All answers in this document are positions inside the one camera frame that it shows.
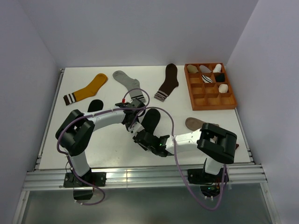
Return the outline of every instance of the white table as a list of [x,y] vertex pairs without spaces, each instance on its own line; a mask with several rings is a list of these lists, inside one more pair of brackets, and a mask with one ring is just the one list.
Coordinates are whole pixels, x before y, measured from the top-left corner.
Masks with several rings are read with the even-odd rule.
[[[164,81],[165,66],[66,68],[43,145],[39,169],[63,169],[65,167],[67,159],[56,150],[55,133],[72,110],[79,109],[81,112],[86,112],[90,102],[94,99],[102,100],[104,109],[121,102],[127,89],[113,79],[112,74],[116,70],[122,70],[131,78],[138,79],[141,88],[147,91],[151,97],[150,106],[162,107],[172,115],[175,122],[175,134],[190,132],[185,126],[185,119],[188,117],[219,124],[220,127],[228,129],[238,136],[237,143],[240,146],[235,152],[235,163],[250,162],[235,110],[192,111],[184,67],[177,67],[179,87],[163,103],[154,99],[154,94]],[[100,88],[97,95],[66,106],[63,96],[85,87],[98,73],[106,74],[108,81]],[[171,133],[169,118],[163,112],[160,113],[161,119],[154,132],[156,136]],[[95,131],[85,152],[87,161],[92,168],[175,165],[173,156],[162,158],[144,151],[133,142],[131,134],[122,124],[111,125]],[[205,158],[205,155],[199,150],[178,154],[178,161],[181,165],[203,164]]]

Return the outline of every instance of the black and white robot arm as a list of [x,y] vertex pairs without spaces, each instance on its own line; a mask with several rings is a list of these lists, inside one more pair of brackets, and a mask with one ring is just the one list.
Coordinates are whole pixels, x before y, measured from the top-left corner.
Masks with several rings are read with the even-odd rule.
[[[132,133],[134,142],[144,150],[150,150],[161,157],[174,155],[174,142],[171,136],[154,136],[152,133],[147,132],[138,120],[132,125],[138,113],[137,109],[143,106],[144,104],[138,99],[133,100],[131,103],[116,104],[111,112],[81,119],[64,133],[60,145],[69,154],[76,173],[83,180],[90,181],[91,176],[91,169],[85,155],[85,149],[91,135],[94,131],[111,124],[125,125],[127,131]],[[96,113],[72,111],[58,129],[56,138],[58,139],[65,127],[75,119]],[[216,142],[211,140],[214,136],[217,137]],[[205,123],[197,131],[175,136],[177,153],[201,150],[207,155],[204,171],[209,175],[217,175],[223,164],[234,163],[236,138],[237,136],[234,133],[209,123]]]

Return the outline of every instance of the gray sock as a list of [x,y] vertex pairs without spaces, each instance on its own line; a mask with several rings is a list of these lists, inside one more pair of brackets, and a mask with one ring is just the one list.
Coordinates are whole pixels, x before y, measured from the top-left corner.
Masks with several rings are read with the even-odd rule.
[[[128,91],[135,89],[135,88],[140,88],[139,81],[137,79],[130,78],[123,71],[115,71],[113,73],[113,78],[120,84],[123,84],[127,88]],[[142,102],[145,102],[145,98],[144,98],[141,90],[131,91],[130,97],[131,97],[131,100],[134,100],[137,98],[137,99],[141,100]]]

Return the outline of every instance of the wooden tray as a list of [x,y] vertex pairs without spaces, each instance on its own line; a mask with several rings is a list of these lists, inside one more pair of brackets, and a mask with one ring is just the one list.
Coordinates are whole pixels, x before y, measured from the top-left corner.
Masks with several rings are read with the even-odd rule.
[[[221,64],[221,73],[224,73],[225,75],[225,81],[223,83],[218,83],[215,80],[215,77],[217,77],[221,73],[201,73],[199,69],[201,65],[204,65],[211,71],[213,71],[216,64]],[[194,111],[227,110],[235,109],[237,107],[237,101],[235,99],[234,92],[222,63],[191,64],[197,67],[199,73],[189,73],[187,65],[189,64],[185,64],[185,75],[191,105]],[[213,83],[204,83],[201,74],[210,77]],[[218,88],[221,84],[228,85],[227,93],[219,93]]]

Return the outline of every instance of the gray floor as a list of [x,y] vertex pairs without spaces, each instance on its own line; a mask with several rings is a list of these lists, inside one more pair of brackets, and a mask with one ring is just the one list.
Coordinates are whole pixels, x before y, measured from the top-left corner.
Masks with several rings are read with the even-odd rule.
[[[106,190],[94,206],[74,203],[72,191],[31,192],[23,224],[270,224],[259,184],[233,185],[219,209],[200,207],[184,187]],[[193,188],[199,194],[199,187]]]

